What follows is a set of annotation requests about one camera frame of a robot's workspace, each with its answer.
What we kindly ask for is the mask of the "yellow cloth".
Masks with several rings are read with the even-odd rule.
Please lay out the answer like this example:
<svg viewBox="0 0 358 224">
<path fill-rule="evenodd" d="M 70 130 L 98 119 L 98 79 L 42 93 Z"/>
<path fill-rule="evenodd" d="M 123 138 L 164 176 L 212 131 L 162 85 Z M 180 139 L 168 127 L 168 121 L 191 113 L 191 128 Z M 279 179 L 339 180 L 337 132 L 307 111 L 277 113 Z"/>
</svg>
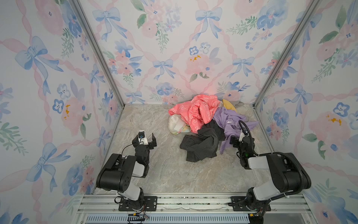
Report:
<svg viewBox="0 0 358 224">
<path fill-rule="evenodd" d="M 237 112 L 235 106 L 230 101 L 223 99 L 222 103 L 223 103 L 223 107 L 226 108 L 227 110 L 232 110 L 234 112 Z"/>
</svg>

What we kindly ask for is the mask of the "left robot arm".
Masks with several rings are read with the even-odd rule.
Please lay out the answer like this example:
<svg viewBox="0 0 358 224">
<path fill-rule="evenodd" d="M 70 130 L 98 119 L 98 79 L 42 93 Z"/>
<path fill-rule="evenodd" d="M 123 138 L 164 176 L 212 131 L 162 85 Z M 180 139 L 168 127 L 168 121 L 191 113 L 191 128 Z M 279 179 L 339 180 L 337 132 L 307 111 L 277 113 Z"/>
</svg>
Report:
<svg viewBox="0 0 358 224">
<path fill-rule="evenodd" d="M 133 177 L 146 178 L 149 171 L 150 151 L 157 146 L 156 138 L 148 141 L 145 132 L 140 131 L 132 140 L 135 155 L 112 154 L 96 180 L 96 186 L 119 195 L 114 199 L 119 211 L 144 213 L 156 211 L 157 197 L 145 196 L 142 188 L 131 182 Z"/>
</svg>

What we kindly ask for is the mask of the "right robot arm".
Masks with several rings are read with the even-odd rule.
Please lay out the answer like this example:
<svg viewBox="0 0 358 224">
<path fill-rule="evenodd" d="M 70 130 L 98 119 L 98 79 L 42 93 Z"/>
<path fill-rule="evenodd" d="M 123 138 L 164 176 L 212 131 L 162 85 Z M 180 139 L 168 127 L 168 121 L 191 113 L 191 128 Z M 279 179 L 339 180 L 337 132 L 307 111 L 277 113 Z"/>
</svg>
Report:
<svg viewBox="0 0 358 224">
<path fill-rule="evenodd" d="M 231 137 L 229 143 L 238 149 L 236 155 L 246 170 L 268 170 L 270 179 L 264 184 L 249 188 L 245 197 L 231 197 L 235 211 L 248 210 L 253 216 L 263 216 L 270 210 L 269 203 L 290 195 L 299 194 L 311 187 L 311 179 L 292 153 L 265 153 L 255 155 L 254 139 Z"/>
</svg>

